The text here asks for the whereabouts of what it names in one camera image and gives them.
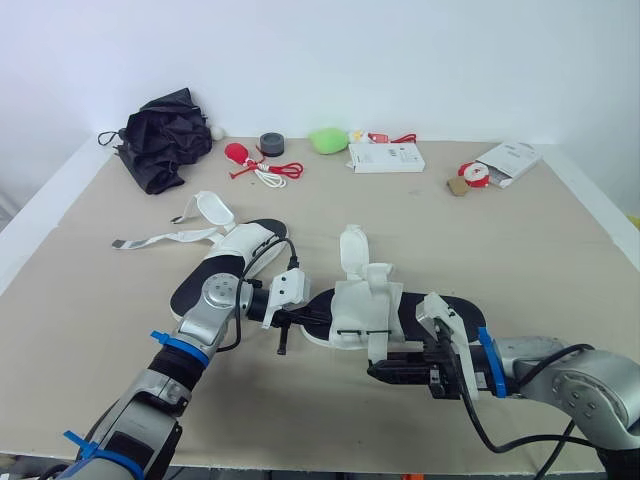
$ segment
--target folded umbrella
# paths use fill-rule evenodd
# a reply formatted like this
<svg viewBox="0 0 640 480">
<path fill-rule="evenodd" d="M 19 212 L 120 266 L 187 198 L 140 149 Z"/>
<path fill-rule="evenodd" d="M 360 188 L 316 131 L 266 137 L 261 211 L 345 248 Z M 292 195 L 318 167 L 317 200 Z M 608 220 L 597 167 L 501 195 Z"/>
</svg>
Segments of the folded umbrella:
<svg viewBox="0 0 640 480">
<path fill-rule="evenodd" d="M 213 144 L 206 117 L 193 104 L 188 88 L 141 107 L 129 116 L 127 127 L 118 135 L 123 141 L 116 147 L 118 156 L 149 194 L 182 185 L 184 180 L 178 175 L 178 167 L 196 163 Z"/>
</svg>

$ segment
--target black cable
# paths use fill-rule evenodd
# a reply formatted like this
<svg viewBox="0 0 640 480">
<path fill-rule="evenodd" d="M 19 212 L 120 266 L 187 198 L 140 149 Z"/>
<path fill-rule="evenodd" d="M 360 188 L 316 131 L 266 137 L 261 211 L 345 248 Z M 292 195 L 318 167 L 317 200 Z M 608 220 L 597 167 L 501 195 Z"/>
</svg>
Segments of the black cable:
<svg viewBox="0 0 640 480">
<path fill-rule="evenodd" d="M 54 465 L 53 467 L 45 470 L 45 472 L 38 477 L 38 480 L 49 480 L 50 478 L 56 478 L 59 473 L 64 472 L 68 467 L 69 465 L 64 463 Z"/>
<path fill-rule="evenodd" d="M 480 423 L 480 419 L 478 418 L 478 415 L 476 414 L 476 411 L 473 407 L 473 403 L 471 402 L 471 397 L 469 396 L 469 390 L 467 389 L 467 385 L 464 382 L 462 366 L 460 365 L 460 359 L 458 358 L 458 355 L 456 355 L 456 353 L 453 351 L 453 348 L 451 346 L 451 342 L 449 341 L 449 339 L 443 338 L 442 342 L 445 344 L 446 351 L 449 355 L 449 358 L 451 359 L 451 362 L 453 363 L 453 367 L 456 373 L 456 378 L 458 381 L 458 388 L 460 389 L 460 395 L 462 396 L 462 401 L 464 402 L 464 407 L 467 410 L 469 419 L 471 420 L 471 423 L 473 424 L 473 427 L 475 428 L 476 433 L 480 437 L 480 440 L 482 440 L 482 443 L 484 443 L 485 446 L 489 450 L 491 450 L 493 453 L 505 453 L 510 450 L 513 450 L 514 448 L 520 447 L 522 445 L 526 445 L 528 443 L 535 443 L 535 442 L 564 441 L 564 442 L 577 443 L 579 445 L 584 445 L 587 447 L 593 447 L 591 442 L 589 442 L 588 440 L 585 440 L 583 438 L 570 437 L 567 435 L 529 435 L 527 437 L 517 438 L 515 440 L 505 443 L 504 445 L 495 445 L 489 439 L 489 436 L 487 435 L 484 428 L 482 427 L 482 423 Z"/>
<path fill-rule="evenodd" d="M 111 136 L 109 137 L 109 140 L 107 140 L 106 142 L 101 141 L 100 139 L 102 138 L 103 135 L 107 135 L 107 134 L 111 134 Z M 106 147 L 107 145 L 109 145 L 113 139 L 115 138 L 115 136 L 118 134 L 118 132 L 102 132 L 98 135 L 98 145 L 102 145 L 103 147 Z"/>
<path fill-rule="evenodd" d="M 562 435 L 569 435 L 573 431 L 575 426 L 576 426 L 576 423 L 573 420 L 571 420 L 569 422 L 569 425 L 567 425 L 567 428 L 565 428 L 564 432 L 562 432 Z M 564 440 L 561 440 L 558 442 L 558 444 L 556 445 L 556 448 L 553 449 L 553 452 L 551 452 L 551 455 L 549 455 L 549 458 L 547 458 L 547 461 L 544 462 L 544 465 L 540 468 L 540 470 L 538 470 L 538 473 L 536 473 L 536 476 L 533 477 L 533 480 L 542 480 L 544 478 L 546 473 L 551 468 L 551 465 L 553 465 L 553 462 L 556 461 L 556 459 L 558 458 L 558 455 L 560 455 L 560 452 L 562 451 L 562 449 L 566 444 L 567 442 L 565 442 Z"/>
<path fill-rule="evenodd" d="M 240 278 L 238 278 L 238 285 L 236 286 L 236 301 L 235 301 L 235 306 L 233 308 L 233 313 L 236 320 L 236 339 L 233 341 L 231 345 L 218 347 L 218 349 L 216 350 L 217 352 L 228 352 L 229 350 L 233 350 L 238 345 L 240 345 L 240 341 L 242 340 L 242 326 L 241 326 L 242 316 L 240 313 L 240 294 L 242 292 L 242 284 L 245 280 L 245 276 L 247 275 L 247 272 L 249 272 L 251 267 L 255 265 L 255 263 L 258 261 L 260 257 L 262 257 L 265 253 L 267 253 L 271 248 L 283 242 L 286 242 L 287 244 L 289 244 L 289 248 L 291 249 L 291 258 L 289 259 L 289 265 L 287 266 L 287 270 L 291 270 L 292 268 L 295 268 L 298 266 L 298 256 L 296 254 L 296 247 L 293 245 L 293 242 L 289 238 L 280 238 L 275 242 L 270 243 L 269 245 L 264 247 L 262 250 L 260 250 L 260 252 L 251 259 L 251 261 L 247 264 L 244 271 L 242 272 L 242 275 L 240 275 Z"/>
<path fill-rule="evenodd" d="M 580 350 L 593 350 L 593 347 L 587 343 L 578 343 L 577 345 L 571 345 L 570 347 L 558 350 L 556 353 L 549 355 L 547 358 L 545 358 L 540 363 L 536 364 L 535 367 L 529 370 L 527 374 L 518 381 L 518 385 L 520 386 L 520 388 L 524 387 L 527 383 L 533 380 L 536 375 L 538 375 L 542 370 L 547 368 L 553 362 L 560 360 L 562 357 L 569 355 L 570 353 Z"/>
<path fill-rule="evenodd" d="M 176 477 L 178 475 L 180 475 L 184 471 L 185 468 L 187 468 L 187 467 L 180 467 L 176 473 L 174 473 L 173 475 L 171 475 L 169 478 L 167 478 L 165 480 L 175 480 Z"/>
</svg>

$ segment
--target white label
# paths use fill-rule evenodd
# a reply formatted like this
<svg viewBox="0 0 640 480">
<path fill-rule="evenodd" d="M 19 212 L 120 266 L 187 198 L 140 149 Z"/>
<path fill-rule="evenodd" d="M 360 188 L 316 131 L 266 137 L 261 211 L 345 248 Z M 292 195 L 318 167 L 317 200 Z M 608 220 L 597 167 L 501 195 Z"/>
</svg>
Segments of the white label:
<svg viewBox="0 0 640 480">
<path fill-rule="evenodd" d="M 484 372 L 475 372 L 475 374 L 478 388 L 487 388 L 487 379 L 484 378 Z"/>
</svg>

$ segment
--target tape measure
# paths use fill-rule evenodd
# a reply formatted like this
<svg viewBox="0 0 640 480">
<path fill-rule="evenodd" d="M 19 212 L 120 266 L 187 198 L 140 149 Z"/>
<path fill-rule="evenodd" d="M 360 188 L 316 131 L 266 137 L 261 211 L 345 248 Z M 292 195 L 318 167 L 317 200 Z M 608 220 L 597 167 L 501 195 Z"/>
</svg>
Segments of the tape measure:
<svg viewBox="0 0 640 480">
<path fill-rule="evenodd" d="M 489 185 L 489 167 L 484 163 L 465 163 L 458 169 L 458 176 L 464 177 L 470 187 L 482 188 Z"/>
</svg>

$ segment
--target beige table surface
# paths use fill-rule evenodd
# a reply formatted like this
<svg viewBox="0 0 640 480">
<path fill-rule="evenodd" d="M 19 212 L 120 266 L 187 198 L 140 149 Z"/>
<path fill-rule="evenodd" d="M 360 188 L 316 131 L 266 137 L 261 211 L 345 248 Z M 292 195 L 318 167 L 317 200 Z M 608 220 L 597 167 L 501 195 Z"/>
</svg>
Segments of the beige table surface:
<svg viewBox="0 0 640 480">
<path fill-rule="evenodd" d="M 0 451 L 74 455 L 62 432 L 85 433 L 148 365 L 158 350 L 149 332 L 174 327 L 169 298 L 208 246 L 166 242 L 123 252 L 110 243 L 175 229 L 168 220 L 200 190 L 217 192 L 238 220 L 287 223 L 313 294 L 343 278 L 338 236 L 357 223 L 372 261 L 394 263 L 405 289 L 475 302 L 496 337 L 558 336 L 638 361 L 639 275 L 545 164 L 506 190 L 456 198 L 446 180 L 491 145 L 421 143 L 422 174 L 355 175 L 344 167 L 346 152 L 319 156 L 299 140 L 274 163 L 302 161 L 303 178 L 273 190 L 252 175 L 231 181 L 226 143 L 181 170 L 184 186 L 159 196 L 144 194 L 111 159 L 0 297 Z M 261 277 L 285 266 L 283 255 Z M 553 446 L 494 455 L 462 402 L 379 383 L 366 375 L 366 352 L 324 349 L 298 330 L 288 355 L 277 356 L 278 330 L 245 323 L 241 346 L 216 356 L 194 390 L 175 463 L 531 472 Z M 568 421 L 526 400 L 483 395 L 477 408 L 495 442 L 560 433 Z M 601 469 L 580 446 L 568 446 L 555 468 Z"/>
</svg>

